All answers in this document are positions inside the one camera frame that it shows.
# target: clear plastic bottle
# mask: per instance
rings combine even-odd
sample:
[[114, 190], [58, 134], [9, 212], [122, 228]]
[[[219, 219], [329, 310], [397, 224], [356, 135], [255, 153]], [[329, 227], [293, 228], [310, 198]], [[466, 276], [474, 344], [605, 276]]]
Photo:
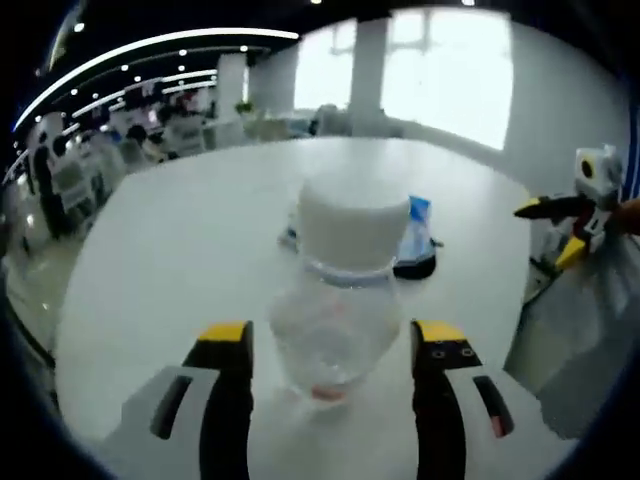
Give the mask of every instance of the clear plastic bottle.
[[304, 395], [344, 400], [397, 337], [402, 311], [392, 264], [408, 212], [397, 186], [353, 172], [305, 183], [300, 268], [271, 311], [285, 373]]

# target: round white table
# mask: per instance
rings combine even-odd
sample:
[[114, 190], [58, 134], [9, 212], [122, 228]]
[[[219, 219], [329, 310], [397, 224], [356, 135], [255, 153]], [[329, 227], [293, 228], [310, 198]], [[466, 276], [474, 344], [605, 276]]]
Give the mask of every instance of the round white table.
[[[431, 200], [431, 229], [444, 248], [432, 277], [400, 283], [405, 330], [350, 406], [318, 413], [284, 387], [266, 322], [296, 268], [296, 255], [277, 237], [305, 176], [353, 162]], [[180, 365], [207, 326], [253, 320], [252, 478], [356, 471], [357, 478], [415, 478], [409, 321], [456, 325], [485, 365], [503, 367], [530, 248], [529, 223], [512, 212], [527, 198], [524, 187], [472, 160], [391, 139], [232, 148], [130, 175], [99, 216], [69, 282], [56, 349], [64, 419], [81, 439], [104, 438], [123, 402], [163, 366]], [[274, 471], [291, 459], [299, 467]]]

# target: white bottle cap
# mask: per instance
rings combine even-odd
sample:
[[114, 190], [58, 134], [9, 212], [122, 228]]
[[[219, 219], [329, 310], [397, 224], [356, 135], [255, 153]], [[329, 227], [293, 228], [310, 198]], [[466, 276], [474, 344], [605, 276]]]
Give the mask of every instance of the white bottle cap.
[[302, 253], [351, 272], [391, 263], [409, 221], [405, 188], [372, 171], [344, 168], [308, 179], [300, 192]]

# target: ceiling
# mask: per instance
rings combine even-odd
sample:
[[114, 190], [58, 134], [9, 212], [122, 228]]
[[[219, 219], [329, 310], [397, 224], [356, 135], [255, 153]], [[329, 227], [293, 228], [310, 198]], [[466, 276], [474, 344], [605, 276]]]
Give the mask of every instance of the ceiling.
[[[606, 68], [626, 78], [638, 78], [635, 55], [630, 45], [636, 38], [635, 25], [627, 14], [624, 0], [475, 0], [476, 6], [507, 10], [515, 21], [547, 31], [583, 49]], [[360, 3], [324, 0], [314, 5], [310, 0], [173, 0], [143, 2], [133, 0], [92, 0], [81, 2], [36, 2], [22, 0], [13, 19], [23, 25], [22, 35], [9, 49], [13, 62], [9, 84], [14, 104], [5, 116], [7, 128], [20, 113], [48, 86], [86, 61], [114, 48], [156, 35], [210, 27], [269, 28], [304, 34], [339, 20], [384, 16], [389, 9], [414, 5], [460, 5], [460, 0], [426, 2], [419, 0], [378, 0]], [[82, 32], [73, 31], [76, 22], [85, 24]], [[165, 77], [186, 71], [215, 68], [218, 56], [249, 47], [251, 64], [261, 55], [285, 48], [295, 40], [254, 35], [207, 36], [147, 46], [104, 62], [74, 78], [48, 97], [31, 114], [52, 109], [73, 112], [93, 101], [143, 79]], [[178, 54], [187, 49], [184, 57]], [[51, 61], [52, 51], [57, 59]], [[126, 72], [122, 64], [128, 64]], [[71, 88], [78, 94], [70, 95]], [[24, 129], [30, 125], [25, 121]], [[24, 132], [18, 129], [20, 139]], [[15, 158], [11, 149], [10, 159]]]

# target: white pillar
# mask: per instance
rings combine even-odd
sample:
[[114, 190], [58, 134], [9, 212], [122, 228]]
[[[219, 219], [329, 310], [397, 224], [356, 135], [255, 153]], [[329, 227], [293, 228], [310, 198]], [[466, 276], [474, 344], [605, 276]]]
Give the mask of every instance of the white pillar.
[[218, 60], [218, 101], [216, 113], [218, 118], [237, 117], [236, 104], [242, 101], [244, 70], [247, 56], [244, 53], [221, 55]]
[[356, 130], [358, 118], [371, 117], [380, 110], [388, 23], [388, 18], [370, 20], [358, 23], [356, 29], [349, 102]]

